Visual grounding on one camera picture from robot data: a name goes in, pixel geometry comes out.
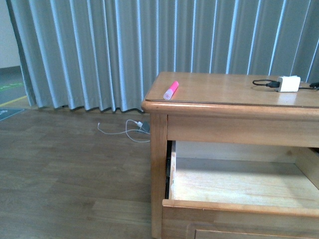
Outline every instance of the black cable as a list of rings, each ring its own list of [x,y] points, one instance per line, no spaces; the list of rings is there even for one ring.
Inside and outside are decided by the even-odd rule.
[[[267,84],[259,84],[259,83],[256,83],[256,82],[269,82]],[[280,82],[278,81],[273,81],[273,80],[267,80],[267,79],[263,79],[263,80],[254,80],[253,81],[253,84],[255,86],[267,86],[267,87],[270,87],[270,88],[278,88],[280,86]]]
[[[259,83],[256,83],[256,82],[269,82],[269,83],[259,84]],[[274,80],[268,80],[268,79],[254,80],[254,81],[253,81],[253,84],[254,84],[255,86],[267,86],[267,87],[270,87],[270,88],[278,88],[278,87],[280,86],[280,82],[274,81]],[[311,84],[309,85],[309,87],[299,87],[299,89],[319,91],[319,82],[311,83]]]

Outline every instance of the wooden furniture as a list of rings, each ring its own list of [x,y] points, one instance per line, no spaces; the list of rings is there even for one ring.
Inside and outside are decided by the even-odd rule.
[[[319,92],[252,84],[276,78],[159,74],[142,103],[151,115],[153,237],[319,238],[319,157],[309,149],[319,147]],[[179,88],[166,101],[173,81]]]

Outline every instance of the white power adapter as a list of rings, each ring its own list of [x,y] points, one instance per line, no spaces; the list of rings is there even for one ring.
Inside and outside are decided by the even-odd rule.
[[[278,92],[297,92],[300,85],[299,76],[281,76],[278,77],[277,82],[280,82],[276,89]]]
[[[139,127],[139,128],[141,128],[142,127],[142,125],[143,125],[143,123],[142,122],[136,122],[136,121],[134,121],[134,123],[136,123],[136,125]]]

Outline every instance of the table top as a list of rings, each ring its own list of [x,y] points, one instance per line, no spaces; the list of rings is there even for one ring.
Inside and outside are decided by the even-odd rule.
[[[210,105],[272,106],[319,109],[319,92],[299,90],[279,93],[274,88],[255,86],[253,80],[276,80],[277,76],[162,72],[145,97],[146,102],[196,103]],[[174,81],[179,87],[170,100],[163,95]]]

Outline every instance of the table leg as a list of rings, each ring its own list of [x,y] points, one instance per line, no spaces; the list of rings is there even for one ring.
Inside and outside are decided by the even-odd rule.
[[[151,114],[152,237],[161,238],[162,201],[165,198],[167,115]]]

